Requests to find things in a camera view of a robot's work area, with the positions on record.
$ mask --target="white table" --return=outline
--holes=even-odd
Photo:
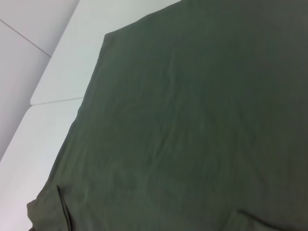
[[[36,199],[82,100],[32,106],[0,161],[0,230],[32,227],[26,204]]]
[[[83,98],[106,33],[179,0],[80,0],[31,104]]]

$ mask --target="garment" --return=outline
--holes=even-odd
[[[308,230],[307,7],[182,0],[107,34],[34,229]]]

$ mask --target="white surface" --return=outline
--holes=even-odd
[[[82,98],[106,33],[179,0],[80,0],[31,104]]]
[[[0,159],[50,57],[0,22]]]
[[[26,204],[49,176],[81,100],[32,106],[0,162],[0,230],[32,227]]]
[[[78,0],[0,0],[0,19],[50,56]]]

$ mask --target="t-shirt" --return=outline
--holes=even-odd
[[[37,231],[308,230],[308,2],[182,0],[107,34]]]

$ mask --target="olive green shirt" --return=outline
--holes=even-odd
[[[308,230],[307,134],[308,2],[182,0],[105,36],[28,216],[37,231]]]

